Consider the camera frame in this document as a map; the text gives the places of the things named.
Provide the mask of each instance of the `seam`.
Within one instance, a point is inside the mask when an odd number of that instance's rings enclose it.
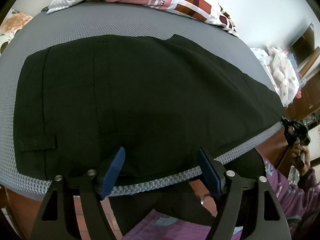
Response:
[[[44,124],[44,98],[43,98],[43,87],[44,87],[44,68],[45,68],[45,63],[47,61],[47,56],[49,54],[51,47],[48,49],[47,54],[45,55],[44,58],[44,65],[43,65],[43,69],[42,69],[42,84],[41,84],[41,100],[42,100],[42,123],[43,123],[43,134],[45,135],[45,124]],[[47,159],[46,159],[46,150],[44,150],[44,175],[45,178],[48,180],[47,177]]]
[[[96,108],[96,117],[97,117],[97,123],[98,123],[98,129],[99,129],[99,134],[101,134],[101,130],[100,130],[100,124],[99,124],[99,117],[98,117],[98,107],[97,107],[97,99],[96,99],[96,80],[95,80],[95,52],[96,52],[96,43],[93,46],[93,54],[92,54],[92,59],[93,59],[93,96],[94,96],[94,105]]]

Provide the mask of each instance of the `blue clamp pad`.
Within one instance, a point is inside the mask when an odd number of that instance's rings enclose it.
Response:
[[[116,183],[119,173],[122,169],[125,160],[125,150],[120,147],[115,158],[111,162],[109,169],[102,178],[102,186],[99,195],[102,199],[111,194],[111,191]]]

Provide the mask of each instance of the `metal rivet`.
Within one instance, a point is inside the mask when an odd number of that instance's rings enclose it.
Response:
[[[235,175],[235,172],[234,171],[227,171],[227,175],[229,177],[233,177]]]
[[[57,175],[55,178],[54,178],[55,181],[60,181],[62,180],[62,175]]]
[[[260,180],[261,182],[267,182],[267,178],[264,177],[264,176],[259,177],[259,180]]]
[[[95,171],[95,170],[88,170],[87,174],[88,174],[89,176],[93,176],[93,175],[96,174],[96,171]]]

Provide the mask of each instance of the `black clamp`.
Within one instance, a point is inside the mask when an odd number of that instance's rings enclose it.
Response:
[[[206,240],[230,240],[236,226],[243,226],[241,240],[291,239],[284,212],[266,177],[241,178],[201,148],[197,157],[218,208]]]

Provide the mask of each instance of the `finger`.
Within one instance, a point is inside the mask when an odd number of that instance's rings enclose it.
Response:
[[[310,165],[310,152],[307,146],[303,147],[304,161],[307,165]]]
[[[293,146],[292,149],[296,149],[296,150],[302,151],[303,147],[300,144],[298,144],[298,145]]]
[[[300,154],[300,150],[297,149],[292,149],[291,153],[295,154],[295,155],[299,155]]]
[[[299,155],[295,154],[295,153],[291,153],[291,158],[292,159],[298,159]]]

